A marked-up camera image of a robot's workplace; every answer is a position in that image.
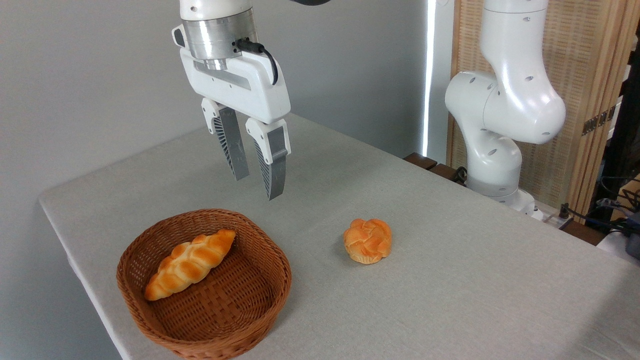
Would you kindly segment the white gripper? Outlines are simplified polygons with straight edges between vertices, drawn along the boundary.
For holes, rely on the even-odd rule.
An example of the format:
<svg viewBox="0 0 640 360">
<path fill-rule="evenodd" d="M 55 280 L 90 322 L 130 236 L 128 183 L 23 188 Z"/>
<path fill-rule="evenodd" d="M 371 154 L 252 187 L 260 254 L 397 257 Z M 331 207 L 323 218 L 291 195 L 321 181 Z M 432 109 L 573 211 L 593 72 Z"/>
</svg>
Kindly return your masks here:
<svg viewBox="0 0 640 360">
<path fill-rule="evenodd" d="M 227 59 L 225 70 L 208 69 L 202 60 L 192 57 L 183 25 L 173 29 L 173 39 L 190 86 L 204 97 L 201 108 L 206 127 L 217 137 L 234 178 L 238 181 L 250 174 L 238 111 L 252 117 L 246 121 L 246 130 L 254 141 L 267 197 L 280 196 L 286 181 L 286 156 L 291 153 L 288 126 L 281 118 L 291 111 L 291 102 L 278 61 L 244 51 Z"/>
</svg>

